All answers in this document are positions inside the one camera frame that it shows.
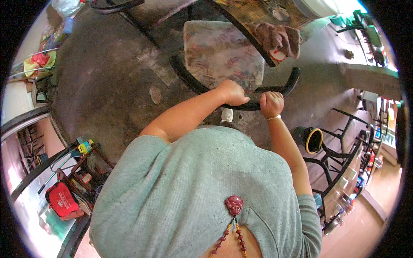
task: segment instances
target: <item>floral cushion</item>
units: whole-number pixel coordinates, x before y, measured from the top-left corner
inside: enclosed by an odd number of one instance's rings
[[[232,23],[187,21],[183,32],[185,66],[208,88],[225,79],[247,92],[262,84],[264,58]]]

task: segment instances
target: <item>yellow toy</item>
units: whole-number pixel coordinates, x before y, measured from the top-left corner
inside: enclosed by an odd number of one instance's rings
[[[79,151],[86,155],[92,149],[92,143],[92,140],[88,140],[82,143],[81,145],[79,145]]]

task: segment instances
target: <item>shoe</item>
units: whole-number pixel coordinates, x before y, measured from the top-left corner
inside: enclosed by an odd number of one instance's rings
[[[224,108],[221,114],[221,123],[232,122],[233,118],[234,118],[234,111],[232,109]]]

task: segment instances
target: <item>bead necklace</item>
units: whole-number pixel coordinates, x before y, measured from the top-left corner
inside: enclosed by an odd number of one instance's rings
[[[240,230],[240,227],[238,226],[238,221],[236,218],[236,215],[238,215],[241,212],[243,205],[244,205],[244,201],[236,195],[230,196],[225,200],[225,206],[227,207],[227,209],[229,210],[233,218],[231,219],[231,222],[228,224],[227,229],[224,231],[224,235],[220,239],[218,239],[219,243],[216,244],[216,249],[212,251],[209,258],[214,258],[214,255],[218,253],[218,248],[220,248],[222,246],[222,242],[226,240],[225,236],[229,235],[230,229],[231,229],[231,226],[234,220],[235,220],[235,226],[237,228],[236,233],[238,234],[238,239],[241,241],[240,245],[242,246],[241,250],[243,251],[242,256],[243,258],[247,258],[247,248],[244,246],[245,242],[242,240],[243,236],[241,235],[241,230]]]

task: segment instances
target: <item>bracelet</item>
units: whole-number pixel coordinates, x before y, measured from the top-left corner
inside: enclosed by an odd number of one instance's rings
[[[275,116],[275,117],[273,117],[273,118],[268,118],[267,121],[270,121],[270,120],[273,120],[273,119],[276,119],[276,118],[281,119],[281,115]]]

